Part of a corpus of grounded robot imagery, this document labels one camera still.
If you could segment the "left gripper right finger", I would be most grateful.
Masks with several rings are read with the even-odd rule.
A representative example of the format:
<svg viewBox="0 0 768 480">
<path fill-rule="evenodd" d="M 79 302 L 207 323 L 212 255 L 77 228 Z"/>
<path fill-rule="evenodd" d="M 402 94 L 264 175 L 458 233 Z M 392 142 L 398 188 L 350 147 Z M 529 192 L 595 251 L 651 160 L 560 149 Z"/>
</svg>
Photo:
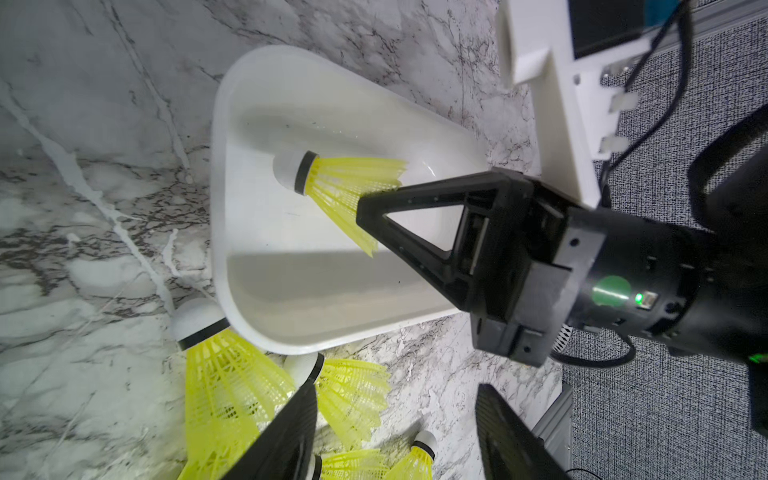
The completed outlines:
<svg viewBox="0 0 768 480">
<path fill-rule="evenodd" d="M 569 478 L 491 384 L 478 385 L 475 418 L 486 479 Z"/>
</svg>

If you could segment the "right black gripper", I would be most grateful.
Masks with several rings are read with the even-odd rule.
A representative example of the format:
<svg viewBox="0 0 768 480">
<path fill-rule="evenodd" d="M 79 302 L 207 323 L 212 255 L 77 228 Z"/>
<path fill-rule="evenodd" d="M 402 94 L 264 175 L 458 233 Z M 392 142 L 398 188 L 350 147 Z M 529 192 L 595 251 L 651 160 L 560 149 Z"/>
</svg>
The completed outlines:
<svg viewBox="0 0 768 480">
<path fill-rule="evenodd" d="M 447 251 L 384 221 L 458 205 L 464 217 Z M 597 211 L 507 169 L 366 194 L 356 221 L 469 312 L 476 349 L 534 367 L 550 356 L 606 238 Z"/>
</svg>

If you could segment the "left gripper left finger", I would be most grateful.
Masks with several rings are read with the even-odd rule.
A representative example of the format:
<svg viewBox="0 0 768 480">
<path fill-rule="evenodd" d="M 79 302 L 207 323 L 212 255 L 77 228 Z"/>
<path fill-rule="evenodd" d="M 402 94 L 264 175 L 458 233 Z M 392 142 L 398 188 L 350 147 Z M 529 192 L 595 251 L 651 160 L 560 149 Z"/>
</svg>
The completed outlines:
<svg viewBox="0 0 768 480">
<path fill-rule="evenodd" d="M 223 479 L 306 479 L 317 413 L 315 385 L 305 382 Z"/>
</svg>

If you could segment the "yellow shuttlecock three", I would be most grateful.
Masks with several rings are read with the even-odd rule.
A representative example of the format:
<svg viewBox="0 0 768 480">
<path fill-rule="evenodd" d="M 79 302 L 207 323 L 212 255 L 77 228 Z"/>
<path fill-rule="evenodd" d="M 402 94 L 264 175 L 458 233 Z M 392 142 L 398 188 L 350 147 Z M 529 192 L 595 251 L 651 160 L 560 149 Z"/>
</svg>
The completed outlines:
<svg viewBox="0 0 768 480">
<path fill-rule="evenodd" d="M 231 329 L 219 304 L 196 298 L 171 318 L 186 354 L 181 479 L 220 479 L 295 392 L 289 374 Z"/>
</svg>

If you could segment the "yellow shuttlecock two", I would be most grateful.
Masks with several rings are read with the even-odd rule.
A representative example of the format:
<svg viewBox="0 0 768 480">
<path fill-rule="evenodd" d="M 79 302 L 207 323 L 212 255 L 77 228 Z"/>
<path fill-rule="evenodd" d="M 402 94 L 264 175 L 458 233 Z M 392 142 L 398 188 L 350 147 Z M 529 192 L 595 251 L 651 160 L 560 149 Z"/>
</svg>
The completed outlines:
<svg viewBox="0 0 768 480">
<path fill-rule="evenodd" d="M 318 411 L 345 449 L 357 450 L 371 440 L 391 391 L 384 366 L 312 353 L 287 357 L 284 368 L 298 387 L 315 386 Z"/>
</svg>

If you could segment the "yellow shuttlecock one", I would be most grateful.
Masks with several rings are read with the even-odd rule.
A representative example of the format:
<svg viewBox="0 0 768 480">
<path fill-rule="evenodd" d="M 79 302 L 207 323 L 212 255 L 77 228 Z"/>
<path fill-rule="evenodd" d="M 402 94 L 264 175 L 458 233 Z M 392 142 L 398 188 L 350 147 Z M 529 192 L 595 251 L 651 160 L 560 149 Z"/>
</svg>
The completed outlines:
<svg viewBox="0 0 768 480">
<path fill-rule="evenodd" d="M 299 146 L 279 150 L 272 161 L 281 186 L 310 198 L 368 256 L 377 251 L 378 241 L 357 225 L 359 200 L 400 188 L 407 167 L 397 159 L 323 157 Z"/>
</svg>

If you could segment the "white plastic storage box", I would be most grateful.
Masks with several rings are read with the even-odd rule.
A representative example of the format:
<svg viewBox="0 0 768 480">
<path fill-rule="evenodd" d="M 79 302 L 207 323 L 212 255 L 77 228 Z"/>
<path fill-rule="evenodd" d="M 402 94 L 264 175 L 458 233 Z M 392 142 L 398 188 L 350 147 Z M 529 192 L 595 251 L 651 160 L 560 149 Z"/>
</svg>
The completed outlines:
<svg viewBox="0 0 768 480">
<path fill-rule="evenodd" d="M 484 171 L 463 127 L 309 51 L 241 57 L 214 104 L 213 280 L 231 325 L 270 352 L 312 353 L 455 313 L 385 248 L 366 255 L 308 198 L 283 187 L 288 146 L 408 162 L 407 185 Z"/>
</svg>

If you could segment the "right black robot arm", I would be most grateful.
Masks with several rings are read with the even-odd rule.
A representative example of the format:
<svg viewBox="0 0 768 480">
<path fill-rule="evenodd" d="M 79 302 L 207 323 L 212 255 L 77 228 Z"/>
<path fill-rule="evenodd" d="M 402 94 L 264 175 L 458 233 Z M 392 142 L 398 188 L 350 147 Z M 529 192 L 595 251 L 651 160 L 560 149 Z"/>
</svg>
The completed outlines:
<svg viewBox="0 0 768 480">
<path fill-rule="evenodd" d="M 708 182 L 766 130 L 759 108 L 691 163 L 696 228 L 587 209 L 503 168 L 366 195 L 357 222 L 470 315 L 476 349 L 537 367 L 567 325 L 742 363 L 765 433 L 767 154 Z"/>
</svg>

